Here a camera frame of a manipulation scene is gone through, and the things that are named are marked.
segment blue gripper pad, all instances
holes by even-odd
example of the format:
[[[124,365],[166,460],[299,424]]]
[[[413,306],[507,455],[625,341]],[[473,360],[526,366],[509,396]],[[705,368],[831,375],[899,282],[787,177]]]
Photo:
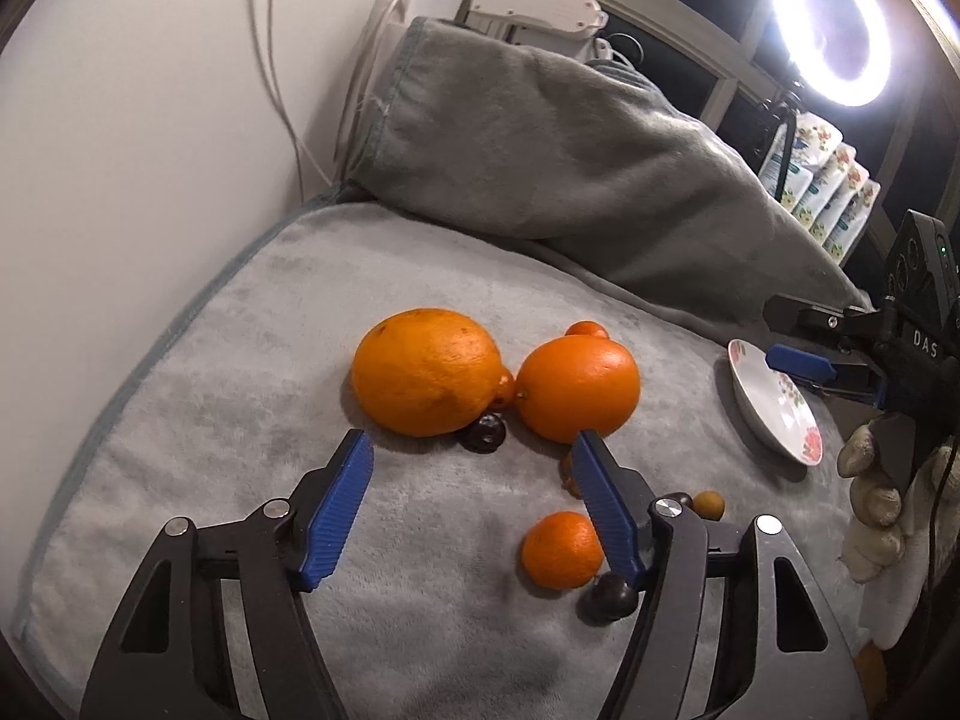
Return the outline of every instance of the blue gripper pad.
[[[782,343],[771,346],[766,359],[772,370],[779,370],[813,384],[829,384],[837,377],[836,368],[826,357],[784,346]]]
[[[371,476],[373,444],[361,434],[310,520],[306,557],[299,570],[309,589],[315,590],[337,567]]]
[[[570,451],[573,477],[584,504],[587,504],[587,513],[596,528],[607,562],[611,570],[636,587],[646,573],[638,556],[637,524],[583,434],[576,437]]]

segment silver screw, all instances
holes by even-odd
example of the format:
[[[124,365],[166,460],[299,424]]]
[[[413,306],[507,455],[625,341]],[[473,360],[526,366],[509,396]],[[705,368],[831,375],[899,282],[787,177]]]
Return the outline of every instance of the silver screw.
[[[773,514],[760,514],[757,517],[757,528],[760,528],[767,536],[776,536],[784,529],[784,524],[776,519]]]
[[[286,517],[287,514],[290,514],[290,503],[283,498],[274,498],[263,505],[263,514],[264,517],[270,517],[270,519]]]
[[[683,506],[673,498],[661,498],[654,504],[656,510],[662,517],[679,517],[683,512]]]
[[[190,520],[186,517],[174,517],[163,526],[163,533],[167,536],[182,536],[190,527]]]

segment white plate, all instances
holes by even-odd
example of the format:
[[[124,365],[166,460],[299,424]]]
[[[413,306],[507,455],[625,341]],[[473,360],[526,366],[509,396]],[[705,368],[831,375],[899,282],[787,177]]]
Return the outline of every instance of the white plate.
[[[727,344],[733,392],[747,424],[771,449],[804,466],[824,458],[817,420],[789,376],[767,367],[766,355],[752,343]]]

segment ring light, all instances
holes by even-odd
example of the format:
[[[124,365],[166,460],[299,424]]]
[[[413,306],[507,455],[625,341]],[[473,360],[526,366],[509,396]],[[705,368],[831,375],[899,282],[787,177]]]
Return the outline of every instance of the ring light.
[[[890,76],[892,54],[886,20],[877,1],[853,2],[867,28],[868,57],[856,79],[842,79],[827,65],[822,47],[817,45],[806,0],[773,0],[776,22],[803,80],[828,100],[851,107],[871,103],[883,91]]]

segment folded gray blanket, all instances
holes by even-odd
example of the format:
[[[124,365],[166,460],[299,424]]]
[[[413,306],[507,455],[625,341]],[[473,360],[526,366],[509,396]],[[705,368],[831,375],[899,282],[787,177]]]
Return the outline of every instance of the folded gray blanket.
[[[776,292],[863,306],[741,157],[640,74],[415,20],[352,177],[706,338],[766,346]]]
[[[837,560],[847,483],[830,461],[804,469],[757,443],[733,404],[723,348],[550,266],[376,204],[315,203],[271,235],[161,339],[91,430],[51,511],[19,633],[72,706],[167,519],[246,517],[358,426],[376,446],[373,480],[340,566],[305,599],[350,717],[597,714],[634,620],[587,627],[576,592],[532,591],[515,562],[538,519],[583,510],[560,487],[563,447],[515,420],[488,456],[450,437],[405,439],[371,424],[347,384],[368,328],[424,305],[482,322],[512,370],[571,322],[604,324],[644,381],[634,416],[608,439],[619,461],[654,490],[720,490],[731,522],[781,517],[858,641],[859,589]],[[829,458],[839,437],[823,404],[811,405]],[[711,580],[685,717],[706,699],[719,614]],[[243,708],[263,717],[235,604],[229,630]]]

